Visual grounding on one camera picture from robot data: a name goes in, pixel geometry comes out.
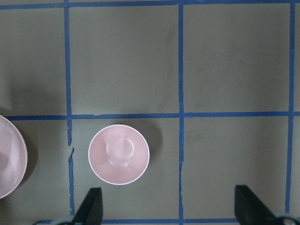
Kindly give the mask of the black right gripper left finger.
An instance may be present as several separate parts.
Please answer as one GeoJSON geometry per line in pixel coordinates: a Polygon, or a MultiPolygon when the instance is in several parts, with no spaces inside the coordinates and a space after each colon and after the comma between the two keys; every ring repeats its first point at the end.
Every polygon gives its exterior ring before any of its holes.
{"type": "Polygon", "coordinates": [[[75,214],[73,225],[100,225],[103,219],[103,199],[100,187],[91,188],[75,214]]]}

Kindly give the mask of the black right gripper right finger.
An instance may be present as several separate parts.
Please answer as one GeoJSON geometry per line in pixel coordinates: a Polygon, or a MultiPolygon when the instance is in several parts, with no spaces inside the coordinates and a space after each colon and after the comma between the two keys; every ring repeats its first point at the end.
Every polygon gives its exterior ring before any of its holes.
{"type": "Polygon", "coordinates": [[[246,185],[236,185],[234,191],[234,214],[240,225],[280,225],[265,204],[246,185]]]}

